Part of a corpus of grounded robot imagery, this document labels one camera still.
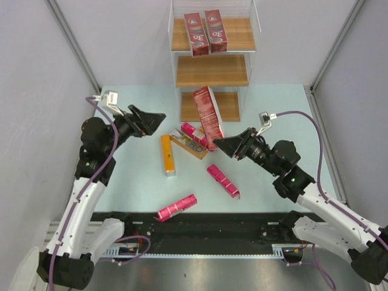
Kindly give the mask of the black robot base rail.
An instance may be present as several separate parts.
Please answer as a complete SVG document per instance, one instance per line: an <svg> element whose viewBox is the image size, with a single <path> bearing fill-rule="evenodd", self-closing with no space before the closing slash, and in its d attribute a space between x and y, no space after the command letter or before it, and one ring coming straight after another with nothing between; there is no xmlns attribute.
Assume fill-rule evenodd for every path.
<svg viewBox="0 0 388 291"><path fill-rule="evenodd" d="M284 223L294 213L183 213L158 222L152 213L96 212L93 222L107 218L124 221L125 241L120 253L206 252L210 254L269 253L272 244L307 248Z"/></svg>

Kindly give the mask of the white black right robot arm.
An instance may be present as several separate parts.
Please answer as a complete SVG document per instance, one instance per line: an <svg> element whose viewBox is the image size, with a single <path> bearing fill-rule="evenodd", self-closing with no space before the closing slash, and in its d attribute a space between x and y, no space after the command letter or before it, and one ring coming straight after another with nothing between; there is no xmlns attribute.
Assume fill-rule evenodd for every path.
<svg viewBox="0 0 388 291"><path fill-rule="evenodd" d="M303 206L325 221L317 222L290 212L279 228L286 243L297 239L318 244L342 257L365 281L379 285L387 275L387 228L365 219L327 194L318 180L297 163L300 155L292 141L280 140L269 147L256 129L220 138L214 143L227 156L249 158L276 179L273 186L282 198Z"/></svg>

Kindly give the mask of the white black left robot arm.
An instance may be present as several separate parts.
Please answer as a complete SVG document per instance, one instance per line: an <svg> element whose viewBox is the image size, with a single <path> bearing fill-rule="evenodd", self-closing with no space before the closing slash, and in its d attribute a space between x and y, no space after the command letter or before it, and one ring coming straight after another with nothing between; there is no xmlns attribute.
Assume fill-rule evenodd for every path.
<svg viewBox="0 0 388 291"><path fill-rule="evenodd" d="M126 218L111 216L86 238L86 230L116 165L113 154L129 137L153 135L165 120L163 113L144 112L129 105L105 123L99 117L81 126L82 146L72 194L59 226L46 249L39 254L37 273L49 284L83 290L89 284L96 263L118 239L133 238L134 228Z"/></svg>

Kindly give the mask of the gold silver toothpaste box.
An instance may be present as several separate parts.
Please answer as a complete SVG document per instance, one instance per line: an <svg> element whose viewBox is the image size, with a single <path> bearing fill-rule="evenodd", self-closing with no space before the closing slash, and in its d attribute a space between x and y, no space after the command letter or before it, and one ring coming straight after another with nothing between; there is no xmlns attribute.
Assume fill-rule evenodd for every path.
<svg viewBox="0 0 388 291"><path fill-rule="evenodd" d="M169 136L172 142L200 160L202 160L209 152L205 146L196 142L194 139L178 129L173 129Z"/></svg>

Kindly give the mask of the dark red toothpaste box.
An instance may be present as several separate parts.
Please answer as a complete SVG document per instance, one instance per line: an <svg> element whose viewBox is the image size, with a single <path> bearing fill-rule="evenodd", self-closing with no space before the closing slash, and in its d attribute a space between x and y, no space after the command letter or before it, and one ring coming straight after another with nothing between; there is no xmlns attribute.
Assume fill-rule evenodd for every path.
<svg viewBox="0 0 388 291"><path fill-rule="evenodd" d="M192 93L210 151L217 149L215 139L224 137L221 114L213 90L204 86Z"/></svg>

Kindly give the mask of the orange toothpaste box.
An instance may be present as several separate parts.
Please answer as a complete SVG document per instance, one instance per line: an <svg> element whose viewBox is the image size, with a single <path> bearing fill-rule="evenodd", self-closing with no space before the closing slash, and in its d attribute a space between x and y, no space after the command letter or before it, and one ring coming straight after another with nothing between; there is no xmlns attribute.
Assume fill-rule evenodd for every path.
<svg viewBox="0 0 388 291"><path fill-rule="evenodd" d="M170 142L169 135L161 136L161 149L162 149L162 157L164 161L164 170L167 177L175 176L175 162L173 159L172 146Z"/></svg>

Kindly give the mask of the red silver 3D toothpaste box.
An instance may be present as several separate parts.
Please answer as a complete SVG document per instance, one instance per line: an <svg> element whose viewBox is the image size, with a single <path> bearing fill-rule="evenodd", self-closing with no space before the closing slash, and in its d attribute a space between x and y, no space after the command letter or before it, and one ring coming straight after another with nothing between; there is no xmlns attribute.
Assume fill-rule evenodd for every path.
<svg viewBox="0 0 388 291"><path fill-rule="evenodd" d="M204 13L211 54L227 52L228 39L219 10Z"/></svg>

